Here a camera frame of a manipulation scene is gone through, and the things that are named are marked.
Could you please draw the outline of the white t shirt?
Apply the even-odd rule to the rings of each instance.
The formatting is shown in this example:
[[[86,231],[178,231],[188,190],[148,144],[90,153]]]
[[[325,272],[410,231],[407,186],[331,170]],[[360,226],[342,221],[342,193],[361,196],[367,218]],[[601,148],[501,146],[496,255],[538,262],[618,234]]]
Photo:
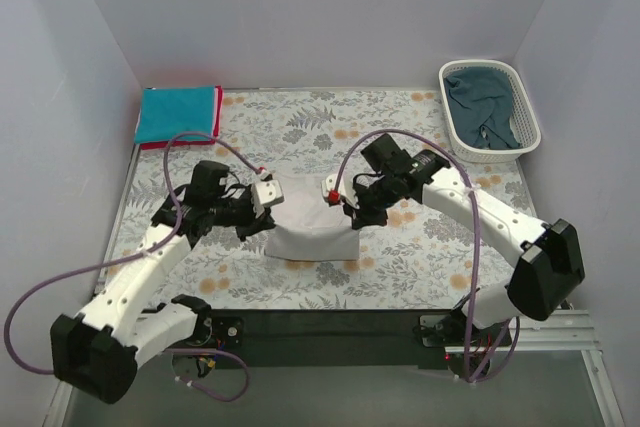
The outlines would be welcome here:
[[[290,261],[352,261],[359,258],[359,232],[338,206],[324,199],[324,174],[276,173],[284,202],[271,208],[275,227],[264,253]]]

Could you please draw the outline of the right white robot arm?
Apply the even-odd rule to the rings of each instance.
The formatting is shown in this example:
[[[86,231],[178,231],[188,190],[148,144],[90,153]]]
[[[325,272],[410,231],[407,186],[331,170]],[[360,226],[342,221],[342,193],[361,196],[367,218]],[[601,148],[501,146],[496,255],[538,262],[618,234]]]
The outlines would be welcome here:
[[[585,279],[576,228],[564,219],[548,223],[509,207],[473,187],[463,167],[434,144],[415,155],[393,139],[393,130],[372,132],[356,142],[371,168],[371,183],[327,184],[325,198],[342,204],[353,229],[384,226],[387,211],[401,200],[437,210],[473,234],[471,287],[434,326],[424,328],[442,345],[475,344],[489,329],[526,317],[546,320]],[[496,250],[512,267],[511,277],[489,287],[478,284],[480,245]]]

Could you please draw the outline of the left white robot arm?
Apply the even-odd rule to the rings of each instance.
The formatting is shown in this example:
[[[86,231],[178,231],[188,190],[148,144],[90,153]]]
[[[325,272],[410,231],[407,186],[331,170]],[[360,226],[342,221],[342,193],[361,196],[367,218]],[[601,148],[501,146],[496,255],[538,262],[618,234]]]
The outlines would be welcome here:
[[[187,184],[170,188],[133,260],[75,316],[50,329],[54,375],[106,403],[119,401],[140,367],[165,349],[185,345],[192,355],[216,342],[222,326],[202,299],[178,295],[148,317],[148,302],[171,271],[215,227],[231,227],[244,241],[274,228],[280,183],[260,171],[250,185],[230,184],[228,166],[201,161]]]

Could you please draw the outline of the floral patterned table mat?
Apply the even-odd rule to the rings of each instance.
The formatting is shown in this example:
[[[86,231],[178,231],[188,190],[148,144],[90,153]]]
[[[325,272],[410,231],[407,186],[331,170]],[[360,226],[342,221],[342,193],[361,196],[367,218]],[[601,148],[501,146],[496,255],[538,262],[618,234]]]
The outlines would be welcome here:
[[[226,94],[222,146],[176,146],[169,154],[140,152],[127,189],[114,256],[137,247],[167,190],[190,180],[202,160],[228,165],[243,183],[253,166],[273,173],[348,175],[367,164],[352,153],[364,134],[390,128],[396,142],[418,152],[449,144],[434,91],[252,91]],[[473,237],[445,215],[411,201],[395,205],[385,227],[365,229],[359,258],[300,262],[267,257],[265,234],[241,242],[216,228],[173,269],[150,306],[186,294],[215,308],[375,309],[450,308],[470,287]],[[481,286],[507,280],[511,267],[493,249],[480,251]]]

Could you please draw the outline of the dark teal t shirt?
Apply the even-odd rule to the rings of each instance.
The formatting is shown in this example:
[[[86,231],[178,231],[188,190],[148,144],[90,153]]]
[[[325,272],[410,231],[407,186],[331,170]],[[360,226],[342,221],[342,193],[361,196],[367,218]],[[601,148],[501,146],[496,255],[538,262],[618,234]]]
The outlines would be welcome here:
[[[468,67],[447,75],[444,87],[456,134],[464,144],[484,150],[521,147],[510,126],[514,95],[506,73]]]

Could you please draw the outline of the white plastic laundry basket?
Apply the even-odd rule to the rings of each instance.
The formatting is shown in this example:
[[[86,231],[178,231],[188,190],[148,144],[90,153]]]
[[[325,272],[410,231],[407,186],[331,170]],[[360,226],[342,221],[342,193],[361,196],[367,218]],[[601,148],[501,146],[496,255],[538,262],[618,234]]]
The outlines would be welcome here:
[[[464,144],[456,134],[448,101],[445,94],[444,78],[454,71],[468,67],[489,67],[507,74],[514,95],[514,110],[510,120],[511,129],[521,147],[514,150],[484,150]],[[516,70],[510,65],[489,59],[465,59],[450,61],[439,70],[439,84],[445,115],[445,126],[453,152],[462,160],[472,163],[511,162],[535,150],[541,141],[541,132],[524,85]]]

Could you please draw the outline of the aluminium rail frame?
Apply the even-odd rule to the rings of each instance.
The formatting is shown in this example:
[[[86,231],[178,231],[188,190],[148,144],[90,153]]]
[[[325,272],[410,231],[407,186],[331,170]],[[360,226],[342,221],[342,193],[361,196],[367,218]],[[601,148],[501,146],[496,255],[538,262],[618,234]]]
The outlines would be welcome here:
[[[147,364],[118,403],[61,386],[50,426],[620,426],[623,418],[589,315],[561,310],[523,320],[515,349],[500,347],[489,381],[454,377],[461,348],[444,370],[409,366],[249,367],[213,370],[210,399],[178,381],[195,363],[162,356]]]

